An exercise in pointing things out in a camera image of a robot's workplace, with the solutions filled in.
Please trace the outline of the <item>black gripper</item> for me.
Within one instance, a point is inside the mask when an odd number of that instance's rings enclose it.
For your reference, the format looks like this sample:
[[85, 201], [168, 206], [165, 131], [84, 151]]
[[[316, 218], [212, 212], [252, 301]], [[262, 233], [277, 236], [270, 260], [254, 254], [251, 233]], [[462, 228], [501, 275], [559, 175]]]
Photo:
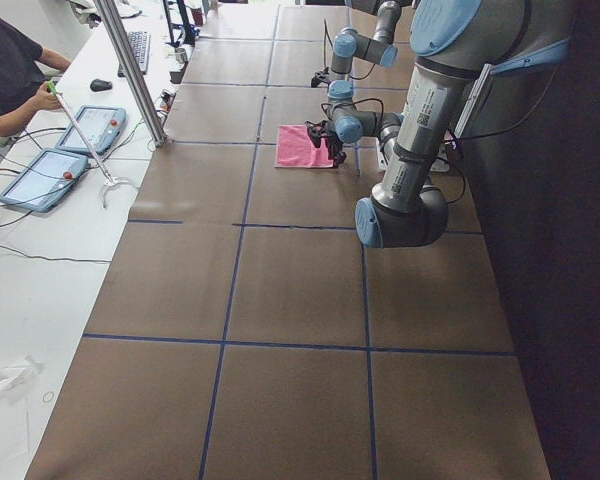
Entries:
[[324, 69], [316, 71], [314, 73], [312, 79], [310, 80], [310, 87], [317, 88], [320, 85], [329, 86], [331, 82], [332, 80], [330, 75], [330, 69], [328, 67], [325, 67]]
[[315, 148], [320, 148], [325, 142], [326, 147], [331, 150], [333, 167], [338, 168], [346, 160], [346, 153], [341, 147], [341, 141], [333, 128], [330, 120], [322, 120], [319, 123], [305, 121], [307, 135]]

